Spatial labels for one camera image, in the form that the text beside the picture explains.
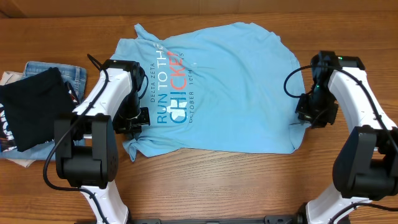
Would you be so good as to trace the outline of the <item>folded blue jeans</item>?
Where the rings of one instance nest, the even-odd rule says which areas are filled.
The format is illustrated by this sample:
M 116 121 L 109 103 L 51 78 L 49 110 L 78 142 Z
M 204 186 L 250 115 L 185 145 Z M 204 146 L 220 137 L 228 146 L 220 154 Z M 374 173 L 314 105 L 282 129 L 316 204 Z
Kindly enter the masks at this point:
M 46 62 L 27 62 L 21 80 L 32 77 L 36 74 L 42 73 L 50 68 L 58 68 L 64 82 L 70 82 L 78 96 L 80 103 L 83 101 L 85 85 L 86 85 L 86 70 L 81 67 L 73 65 L 64 65 L 59 63 Z M 12 151 L 1 152 L 1 157 L 4 159 L 28 159 L 28 160 L 44 160 L 47 158 L 49 152 L 54 146 L 54 141 L 47 141 L 38 144 L 26 151 L 20 152 L 17 149 Z

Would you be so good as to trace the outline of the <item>folded black garment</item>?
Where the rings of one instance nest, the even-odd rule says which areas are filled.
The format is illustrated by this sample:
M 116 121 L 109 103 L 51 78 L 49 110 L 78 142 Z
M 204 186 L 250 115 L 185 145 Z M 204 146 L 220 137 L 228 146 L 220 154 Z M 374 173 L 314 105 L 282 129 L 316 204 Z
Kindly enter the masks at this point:
M 20 152 L 52 141 L 54 121 L 75 108 L 56 67 L 2 86 L 1 104 Z

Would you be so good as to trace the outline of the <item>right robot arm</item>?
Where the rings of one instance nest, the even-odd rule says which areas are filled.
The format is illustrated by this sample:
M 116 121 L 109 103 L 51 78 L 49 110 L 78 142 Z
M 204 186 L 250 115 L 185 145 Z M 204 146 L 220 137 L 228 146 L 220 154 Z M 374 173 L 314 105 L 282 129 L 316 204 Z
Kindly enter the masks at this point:
M 332 184 L 303 204 L 288 223 L 349 223 L 359 207 L 397 195 L 397 125 L 383 111 L 359 57 L 321 51 L 312 59 L 313 85 L 298 96 L 295 112 L 311 128 L 324 128 L 343 112 L 349 136 L 333 164 Z

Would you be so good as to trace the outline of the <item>folded beige garment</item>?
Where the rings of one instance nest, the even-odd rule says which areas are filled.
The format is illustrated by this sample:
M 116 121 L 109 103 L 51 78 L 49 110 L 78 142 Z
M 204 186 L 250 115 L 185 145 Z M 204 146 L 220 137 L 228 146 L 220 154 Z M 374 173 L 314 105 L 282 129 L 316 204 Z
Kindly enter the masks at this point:
M 10 83 L 14 83 L 18 80 L 20 80 L 23 76 L 23 73 L 19 72 L 10 72 L 6 71 L 3 73 L 2 78 L 1 78 L 1 85 L 7 85 Z M 34 160 L 28 160 L 28 159 L 9 159 L 9 161 L 12 161 L 22 167 L 29 167 Z

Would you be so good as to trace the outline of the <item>light blue printed t-shirt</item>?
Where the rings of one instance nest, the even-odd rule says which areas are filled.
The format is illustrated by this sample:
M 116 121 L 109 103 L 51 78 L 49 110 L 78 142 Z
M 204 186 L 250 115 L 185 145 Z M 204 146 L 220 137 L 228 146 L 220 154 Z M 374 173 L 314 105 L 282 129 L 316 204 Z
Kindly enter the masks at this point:
M 139 62 L 141 106 L 150 125 L 123 146 L 158 156 L 181 148 L 290 154 L 306 125 L 295 109 L 305 91 L 299 61 L 280 37 L 237 22 L 158 39 L 141 25 L 113 59 Z

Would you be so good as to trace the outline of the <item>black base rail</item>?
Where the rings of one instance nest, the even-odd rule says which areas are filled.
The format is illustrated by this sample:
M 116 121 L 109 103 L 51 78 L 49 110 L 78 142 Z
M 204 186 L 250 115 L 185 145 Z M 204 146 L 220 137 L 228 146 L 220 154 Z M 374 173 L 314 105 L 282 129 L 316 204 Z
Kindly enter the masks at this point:
M 264 218 L 227 218 L 195 220 L 130 219 L 131 224 L 294 224 L 296 215 L 266 215 Z

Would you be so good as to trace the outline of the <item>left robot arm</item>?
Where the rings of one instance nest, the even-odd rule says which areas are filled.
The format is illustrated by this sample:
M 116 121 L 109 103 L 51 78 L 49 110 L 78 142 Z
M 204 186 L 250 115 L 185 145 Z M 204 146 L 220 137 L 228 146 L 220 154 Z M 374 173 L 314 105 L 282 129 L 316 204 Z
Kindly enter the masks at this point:
M 149 110 L 140 106 L 148 77 L 139 63 L 91 59 L 100 77 L 71 113 L 54 122 L 57 175 L 88 201 L 95 223 L 132 223 L 131 213 L 116 187 L 119 165 L 116 134 L 136 135 L 150 124 Z

